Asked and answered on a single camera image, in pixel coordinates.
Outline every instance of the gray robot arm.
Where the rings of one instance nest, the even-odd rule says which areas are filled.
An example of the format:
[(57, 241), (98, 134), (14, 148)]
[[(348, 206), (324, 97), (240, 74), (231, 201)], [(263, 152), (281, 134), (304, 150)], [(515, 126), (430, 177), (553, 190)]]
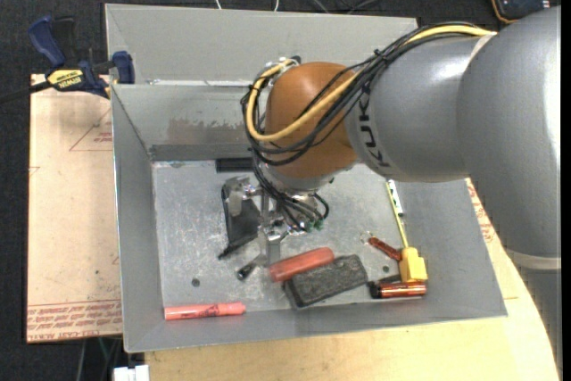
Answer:
[(554, 7), (494, 36), (425, 43), (371, 85), (345, 127), (387, 178), (472, 178), (562, 374), (560, 21)]
[[(421, 28), (350, 69), (285, 60), (256, 79), (243, 107), (262, 187), (306, 210), (356, 161), (397, 181), (471, 177), (562, 374), (560, 21), (554, 7), (498, 34)], [(288, 212), (287, 224), (303, 229), (304, 212)]]

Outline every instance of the small black part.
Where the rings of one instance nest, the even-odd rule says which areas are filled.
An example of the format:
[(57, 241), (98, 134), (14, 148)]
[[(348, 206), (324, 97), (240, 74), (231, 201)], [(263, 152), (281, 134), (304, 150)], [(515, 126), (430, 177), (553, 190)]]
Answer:
[(368, 290), (371, 293), (371, 298), (380, 299), (381, 298), (381, 288), (377, 281), (369, 281), (367, 283)]
[(256, 268), (256, 264), (253, 262), (250, 262), (249, 264), (244, 265), (240, 270), (238, 270), (236, 272), (236, 277), (240, 281), (244, 281), (245, 279), (247, 279), (251, 275), (251, 273), (254, 271), (255, 268)]
[(258, 225), (260, 220), (260, 210), (251, 200), (242, 201), (242, 211), (237, 216), (232, 216), (228, 210), (226, 202), (230, 190), (226, 186), (222, 187), (222, 205), (224, 206), (224, 217), (226, 219), (226, 231), (228, 232), (228, 246), (218, 256), (223, 259), (236, 249), (250, 243), (258, 236)]
[(359, 256), (352, 254), (294, 275), (284, 281), (283, 288), (293, 308), (304, 308), (367, 282), (367, 271)]
[(235, 157), (229, 159), (217, 159), (215, 162), (216, 173), (252, 171), (252, 157)]

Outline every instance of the red marker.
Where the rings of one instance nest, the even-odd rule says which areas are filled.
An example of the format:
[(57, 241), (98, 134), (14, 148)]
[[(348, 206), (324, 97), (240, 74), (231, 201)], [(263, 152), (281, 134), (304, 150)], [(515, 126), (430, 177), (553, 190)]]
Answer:
[(211, 318), (244, 314), (245, 311), (246, 307), (242, 302), (170, 306), (164, 309), (164, 318), (166, 320)]

